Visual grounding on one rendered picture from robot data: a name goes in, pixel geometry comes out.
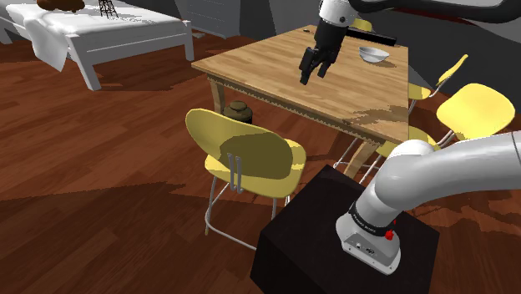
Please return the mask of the wooden table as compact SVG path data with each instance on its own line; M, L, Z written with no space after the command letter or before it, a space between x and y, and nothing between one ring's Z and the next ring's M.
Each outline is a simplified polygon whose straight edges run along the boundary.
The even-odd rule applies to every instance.
M315 31L308 25L191 65L206 73L217 113L225 106L224 89L230 88L360 139L344 170L354 177L377 147L407 140L408 49L378 44L390 56L368 63L359 48L372 42L346 37L325 77L312 75L304 85L299 65L315 43Z

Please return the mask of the black flat bar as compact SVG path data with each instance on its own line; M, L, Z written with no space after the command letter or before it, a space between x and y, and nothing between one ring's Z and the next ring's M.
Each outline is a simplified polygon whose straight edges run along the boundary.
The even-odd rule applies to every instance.
M362 31L353 27L347 28L346 35L348 37L359 38L362 40L367 40L373 43L380 43L387 46L394 46L397 43L397 39L394 37L389 37L374 32Z

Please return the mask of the white bowl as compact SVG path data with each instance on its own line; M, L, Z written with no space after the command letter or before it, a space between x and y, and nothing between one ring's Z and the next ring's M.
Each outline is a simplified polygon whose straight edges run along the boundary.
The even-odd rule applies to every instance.
M359 55L368 63L380 63L390 56L388 52L374 47L360 47Z

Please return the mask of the dark olive jar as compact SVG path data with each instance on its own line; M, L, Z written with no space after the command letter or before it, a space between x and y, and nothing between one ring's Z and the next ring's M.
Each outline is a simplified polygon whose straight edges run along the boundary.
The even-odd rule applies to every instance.
M240 100L232 101L228 106L224 107L223 115L247 124L252 124L253 120L252 109Z

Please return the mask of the grey chest of drawers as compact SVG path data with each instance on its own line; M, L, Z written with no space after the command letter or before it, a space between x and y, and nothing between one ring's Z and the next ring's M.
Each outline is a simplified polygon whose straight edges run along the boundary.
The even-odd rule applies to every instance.
M240 34L240 0L174 0L192 28L221 38Z

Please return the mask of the black robot stand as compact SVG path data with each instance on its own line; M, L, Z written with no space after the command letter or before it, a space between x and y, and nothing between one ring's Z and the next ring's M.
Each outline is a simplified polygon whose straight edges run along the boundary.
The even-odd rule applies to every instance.
M428 294L439 234L406 212L402 258L386 276L344 252L336 220L364 188L325 165L261 232L250 272L264 294Z

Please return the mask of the white bed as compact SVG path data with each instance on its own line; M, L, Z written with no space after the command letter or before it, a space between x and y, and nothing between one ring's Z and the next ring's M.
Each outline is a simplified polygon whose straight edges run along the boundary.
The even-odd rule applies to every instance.
M35 56L63 70L70 58L87 87L101 89L94 65L183 45L187 60L194 59L191 23L162 13L113 0L117 14L100 14L96 0L84 0L76 13L47 11L35 0L0 0L0 43L9 33L32 42Z

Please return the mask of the black tower figure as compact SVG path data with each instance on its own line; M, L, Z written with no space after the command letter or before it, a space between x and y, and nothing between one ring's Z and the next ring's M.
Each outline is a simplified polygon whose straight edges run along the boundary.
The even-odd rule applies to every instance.
M112 0L98 0L99 1L99 11L101 16L109 17L118 17L118 13L115 10L115 6Z

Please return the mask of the brown plush toy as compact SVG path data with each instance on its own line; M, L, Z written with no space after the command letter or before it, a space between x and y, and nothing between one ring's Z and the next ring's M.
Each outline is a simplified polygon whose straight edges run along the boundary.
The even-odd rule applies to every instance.
M60 10L65 12L76 13L78 10L85 8L83 0L37 0L37 5L44 10L53 11Z

